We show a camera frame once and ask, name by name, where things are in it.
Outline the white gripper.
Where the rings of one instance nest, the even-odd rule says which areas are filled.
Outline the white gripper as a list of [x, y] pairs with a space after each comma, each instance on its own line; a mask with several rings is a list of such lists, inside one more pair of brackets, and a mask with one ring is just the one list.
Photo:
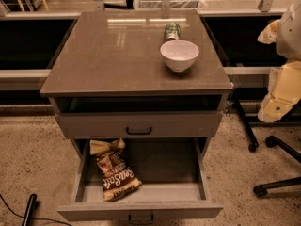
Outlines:
[[[280, 20], [272, 21], [257, 37], [263, 44], [275, 43]], [[286, 63], [272, 68], [268, 93], [261, 102], [258, 119], [275, 122], [282, 119], [301, 100], [301, 62]]]

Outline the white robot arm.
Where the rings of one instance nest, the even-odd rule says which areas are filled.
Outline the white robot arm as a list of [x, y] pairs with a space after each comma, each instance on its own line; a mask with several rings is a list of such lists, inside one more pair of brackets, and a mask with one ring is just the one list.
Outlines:
[[261, 102], [258, 118], [275, 122], [301, 100], [301, 0], [295, 0], [282, 17], [266, 26], [258, 42], [276, 44], [286, 63], [269, 73], [268, 93]]

